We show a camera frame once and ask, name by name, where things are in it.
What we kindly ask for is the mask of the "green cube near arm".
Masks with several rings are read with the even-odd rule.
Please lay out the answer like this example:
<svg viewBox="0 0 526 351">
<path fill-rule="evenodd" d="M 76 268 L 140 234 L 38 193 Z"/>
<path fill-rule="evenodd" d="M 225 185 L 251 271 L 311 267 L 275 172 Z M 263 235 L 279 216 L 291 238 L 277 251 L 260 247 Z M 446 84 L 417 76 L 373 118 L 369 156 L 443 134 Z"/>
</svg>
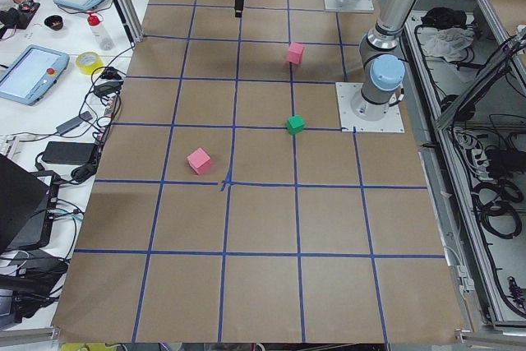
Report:
<svg viewBox="0 0 526 351">
<path fill-rule="evenodd" d="M 305 122 L 303 118 L 296 114 L 292 117 L 288 118 L 286 122 L 286 128 L 290 135 L 294 136 L 298 134 L 299 132 L 302 132 L 305 127 Z"/>
</svg>

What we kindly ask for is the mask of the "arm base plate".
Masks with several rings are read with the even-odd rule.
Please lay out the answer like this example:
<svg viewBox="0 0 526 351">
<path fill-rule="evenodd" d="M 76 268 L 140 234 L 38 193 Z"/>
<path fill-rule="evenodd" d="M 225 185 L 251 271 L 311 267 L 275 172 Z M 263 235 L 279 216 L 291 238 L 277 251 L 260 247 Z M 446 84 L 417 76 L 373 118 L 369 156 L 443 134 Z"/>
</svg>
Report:
<svg viewBox="0 0 526 351">
<path fill-rule="evenodd" d="M 324 0 L 328 12 L 373 13 L 372 0 Z"/>
<path fill-rule="evenodd" d="M 404 123 L 393 93 L 387 104 L 371 104 L 362 97 L 362 83 L 337 82 L 336 99 L 342 132 L 404 133 Z"/>
</svg>

